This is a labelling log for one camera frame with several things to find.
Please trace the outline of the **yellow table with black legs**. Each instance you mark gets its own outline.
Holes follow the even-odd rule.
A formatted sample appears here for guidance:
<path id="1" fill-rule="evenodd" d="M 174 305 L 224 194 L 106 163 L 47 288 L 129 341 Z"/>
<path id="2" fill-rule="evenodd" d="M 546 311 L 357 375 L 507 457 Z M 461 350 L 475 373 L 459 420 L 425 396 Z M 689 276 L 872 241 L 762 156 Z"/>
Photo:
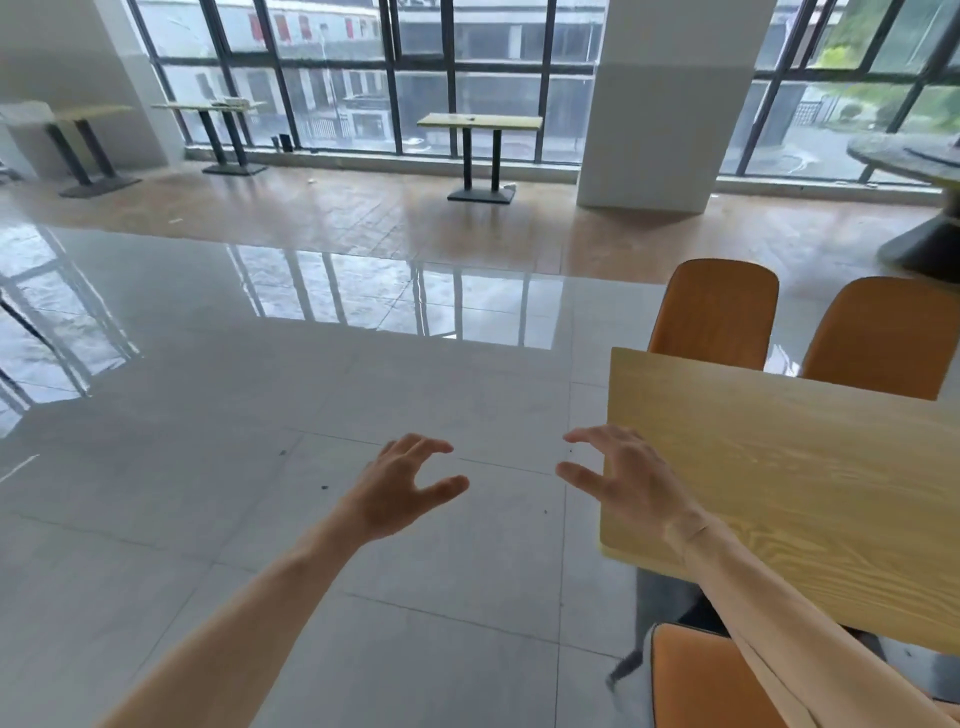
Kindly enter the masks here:
<path id="1" fill-rule="evenodd" d="M 96 118 L 115 116 L 132 110 L 130 106 L 123 104 L 90 104 L 52 112 L 49 119 L 40 122 L 40 127 L 52 141 L 54 149 L 76 181 L 73 186 L 61 190 L 58 193 L 59 197 L 90 200 L 141 183 L 141 178 L 124 176 L 116 170 L 91 124 Z M 74 126 L 80 140 L 89 151 L 93 163 L 97 166 L 100 176 L 96 178 L 90 176 L 78 153 L 67 140 L 62 123 Z"/>
<path id="2" fill-rule="evenodd" d="M 448 129 L 462 134 L 462 188 L 447 196 L 450 202 L 510 205 L 516 194 L 514 187 L 502 187 L 500 167 L 502 159 L 502 136 L 506 131 L 539 132 L 544 126 L 542 116 L 429 113 L 417 121 L 417 126 L 427 129 Z M 473 131 L 485 130 L 492 134 L 490 183 L 488 188 L 474 187 Z"/>
<path id="3" fill-rule="evenodd" d="M 196 113 L 202 124 L 209 146 L 213 152 L 214 162 L 204 167 L 201 172 L 211 176 L 225 177 L 254 177 L 264 172 L 268 166 L 262 163 L 250 161 L 244 148 L 239 128 L 234 116 L 246 111 L 244 105 L 245 99 L 239 100 L 241 103 L 231 103 L 230 100 L 217 101 L 213 103 L 181 103 L 165 102 L 152 103 L 152 109 L 164 110 L 170 112 L 191 112 Z M 213 115 L 222 117 L 222 124 L 229 138 L 230 146 L 233 151 L 234 161 L 229 161 L 227 153 L 221 143 L 217 129 L 212 120 Z"/>

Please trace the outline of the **person's left hand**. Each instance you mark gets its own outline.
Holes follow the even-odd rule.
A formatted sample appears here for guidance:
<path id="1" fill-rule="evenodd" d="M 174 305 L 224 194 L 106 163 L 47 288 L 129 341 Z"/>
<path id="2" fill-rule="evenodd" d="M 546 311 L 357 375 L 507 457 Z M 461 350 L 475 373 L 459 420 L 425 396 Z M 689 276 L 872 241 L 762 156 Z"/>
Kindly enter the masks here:
<path id="1" fill-rule="evenodd" d="M 419 519 L 413 517 L 414 491 L 432 485 L 417 484 L 421 468 L 433 455 L 452 452 L 449 442 L 418 433 L 390 441 L 340 500 L 338 513 L 363 543 L 399 533 Z"/>

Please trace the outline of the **round dark grey table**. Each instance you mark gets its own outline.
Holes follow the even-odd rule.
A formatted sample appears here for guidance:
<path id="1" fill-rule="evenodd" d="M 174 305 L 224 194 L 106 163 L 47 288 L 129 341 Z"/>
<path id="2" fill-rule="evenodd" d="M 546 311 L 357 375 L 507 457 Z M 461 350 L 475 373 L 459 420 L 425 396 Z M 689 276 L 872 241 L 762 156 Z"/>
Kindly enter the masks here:
<path id="1" fill-rule="evenodd" d="M 883 244 L 877 258 L 887 268 L 960 288 L 960 136 L 866 134 L 849 140 L 846 153 L 941 190 L 941 211 Z"/>

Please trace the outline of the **person's left forearm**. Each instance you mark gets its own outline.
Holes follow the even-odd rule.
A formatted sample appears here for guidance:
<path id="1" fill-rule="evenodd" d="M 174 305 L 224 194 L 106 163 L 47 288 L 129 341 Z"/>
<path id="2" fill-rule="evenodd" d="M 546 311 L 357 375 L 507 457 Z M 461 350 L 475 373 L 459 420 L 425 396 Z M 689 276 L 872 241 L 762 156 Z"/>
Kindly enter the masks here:
<path id="1" fill-rule="evenodd" d="M 177 644 L 100 728 L 250 728 L 369 523 L 335 512 Z"/>

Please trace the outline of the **person's right hand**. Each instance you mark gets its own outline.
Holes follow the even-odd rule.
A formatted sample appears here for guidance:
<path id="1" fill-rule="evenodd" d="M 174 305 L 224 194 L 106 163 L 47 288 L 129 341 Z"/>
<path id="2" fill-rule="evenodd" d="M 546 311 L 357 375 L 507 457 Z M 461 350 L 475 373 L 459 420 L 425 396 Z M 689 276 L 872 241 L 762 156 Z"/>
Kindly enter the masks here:
<path id="1" fill-rule="evenodd" d="M 682 560 L 690 540 L 710 519 L 654 447 L 636 431 L 612 424 L 575 428 L 562 438 L 588 444 L 605 456 L 610 493 L 598 503 L 634 531 L 665 543 Z"/>

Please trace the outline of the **person's right forearm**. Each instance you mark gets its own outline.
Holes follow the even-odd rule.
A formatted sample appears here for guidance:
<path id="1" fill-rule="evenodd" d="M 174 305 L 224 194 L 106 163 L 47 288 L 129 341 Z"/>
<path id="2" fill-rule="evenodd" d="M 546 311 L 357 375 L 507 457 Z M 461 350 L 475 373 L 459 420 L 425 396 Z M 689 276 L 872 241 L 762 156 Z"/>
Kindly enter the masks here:
<path id="1" fill-rule="evenodd" d="M 960 728 L 956 710 L 852 637 L 719 518 L 684 513 L 664 538 L 789 728 Z"/>

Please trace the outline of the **black framed window wall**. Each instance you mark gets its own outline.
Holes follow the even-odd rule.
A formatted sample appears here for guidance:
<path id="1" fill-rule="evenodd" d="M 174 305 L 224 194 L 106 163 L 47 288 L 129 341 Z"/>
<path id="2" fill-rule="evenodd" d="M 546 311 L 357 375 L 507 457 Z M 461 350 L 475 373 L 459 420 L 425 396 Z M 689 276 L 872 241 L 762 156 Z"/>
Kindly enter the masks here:
<path id="1" fill-rule="evenodd" d="M 246 99 L 248 150 L 461 156 L 433 114 L 541 116 L 505 161 L 579 165 L 609 0 L 125 0 L 170 102 Z M 174 111 L 189 145 L 196 112 Z"/>
<path id="2" fill-rule="evenodd" d="M 775 0 L 720 174 L 926 184 L 849 156 L 870 134 L 960 135 L 960 0 Z"/>

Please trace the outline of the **orange chair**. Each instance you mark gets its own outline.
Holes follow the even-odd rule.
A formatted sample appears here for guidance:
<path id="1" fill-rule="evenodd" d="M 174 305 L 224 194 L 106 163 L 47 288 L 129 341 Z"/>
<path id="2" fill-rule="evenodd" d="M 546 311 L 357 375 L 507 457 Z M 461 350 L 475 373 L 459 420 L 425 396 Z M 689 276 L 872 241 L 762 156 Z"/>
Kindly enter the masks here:
<path id="1" fill-rule="evenodd" d="M 787 728 L 730 638 L 658 623 L 644 652 L 651 728 Z"/>
<path id="2" fill-rule="evenodd" d="M 762 371 L 779 292 L 776 274 L 756 263 L 685 261 L 666 285 L 648 351 Z"/>
<path id="3" fill-rule="evenodd" d="M 798 377 L 933 402 L 958 344 L 960 297 L 911 278 L 861 277 L 834 297 Z"/>

